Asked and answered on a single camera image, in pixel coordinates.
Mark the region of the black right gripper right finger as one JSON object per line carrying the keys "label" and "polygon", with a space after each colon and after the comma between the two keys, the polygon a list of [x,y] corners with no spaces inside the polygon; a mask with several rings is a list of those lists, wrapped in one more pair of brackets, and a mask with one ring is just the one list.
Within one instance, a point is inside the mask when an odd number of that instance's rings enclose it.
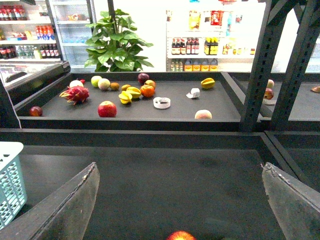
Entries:
{"label": "black right gripper right finger", "polygon": [[287,240],[320,238],[320,193],[267,162],[262,180],[269,205]]}

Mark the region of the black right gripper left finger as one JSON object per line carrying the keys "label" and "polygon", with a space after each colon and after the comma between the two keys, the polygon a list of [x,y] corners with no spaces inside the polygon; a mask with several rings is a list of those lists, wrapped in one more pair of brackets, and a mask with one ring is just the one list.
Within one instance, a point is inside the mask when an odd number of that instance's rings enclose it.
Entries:
{"label": "black right gripper left finger", "polygon": [[100,182],[95,162],[0,231],[2,240],[81,240]]}

